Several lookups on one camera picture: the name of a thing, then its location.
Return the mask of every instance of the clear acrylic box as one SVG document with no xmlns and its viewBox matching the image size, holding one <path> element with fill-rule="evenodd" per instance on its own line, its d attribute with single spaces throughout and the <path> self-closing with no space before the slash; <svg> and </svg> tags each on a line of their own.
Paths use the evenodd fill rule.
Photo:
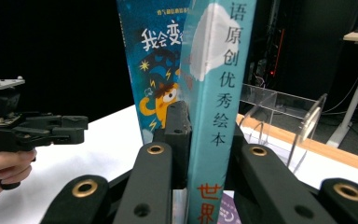
<svg viewBox="0 0 358 224">
<path fill-rule="evenodd" d="M 310 148 L 326 94 L 318 100 L 243 84 L 241 129 L 248 143 L 270 147 L 295 172 Z"/>
</svg>

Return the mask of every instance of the white desk leg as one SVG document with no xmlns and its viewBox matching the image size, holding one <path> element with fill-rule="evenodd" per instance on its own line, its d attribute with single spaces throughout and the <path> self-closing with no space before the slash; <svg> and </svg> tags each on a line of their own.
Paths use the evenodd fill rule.
<svg viewBox="0 0 358 224">
<path fill-rule="evenodd" d="M 348 130 L 351 127 L 351 117 L 353 116 L 354 110 L 358 105 L 358 86 L 356 92 L 354 93 L 350 106 L 348 107 L 347 113 L 345 114 L 344 120 L 337 127 L 336 131 L 331 135 L 330 139 L 327 141 L 327 145 L 331 147 L 339 147 Z"/>
</svg>

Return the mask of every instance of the light blue book spine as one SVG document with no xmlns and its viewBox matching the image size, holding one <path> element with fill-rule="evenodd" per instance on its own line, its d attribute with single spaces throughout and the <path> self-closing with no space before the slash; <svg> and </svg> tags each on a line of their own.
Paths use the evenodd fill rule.
<svg viewBox="0 0 358 224">
<path fill-rule="evenodd" d="M 217 223 L 256 0 L 193 0 L 180 58 L 179 99 L 192 139 L 187 223 Z"/>
</svg>

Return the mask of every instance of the human hand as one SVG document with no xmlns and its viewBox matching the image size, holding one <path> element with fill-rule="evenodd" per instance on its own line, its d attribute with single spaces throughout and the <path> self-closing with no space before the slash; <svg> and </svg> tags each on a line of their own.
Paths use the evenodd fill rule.
<svg viewBox="0 0 358 224">
<path fill-rule="evenodd" d="M 31 162 L 35 156 L 36 150 L 0 152 L 0 183 L 13 184 L 25 179 L 31 173 Z"/>
</svg>

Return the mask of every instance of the cartoon eye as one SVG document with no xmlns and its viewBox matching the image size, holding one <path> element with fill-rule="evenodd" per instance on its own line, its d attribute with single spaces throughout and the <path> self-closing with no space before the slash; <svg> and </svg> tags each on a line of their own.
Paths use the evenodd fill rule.
<svg viewBox="0 0 358 224">
<path fill-rule="evenodd" d="M 164 95 L 162 101 L 168 103 L 172 101 L 175 97 L 176 97 L 176 89 L 172 89 L 170 93 Z"/>
</svg>

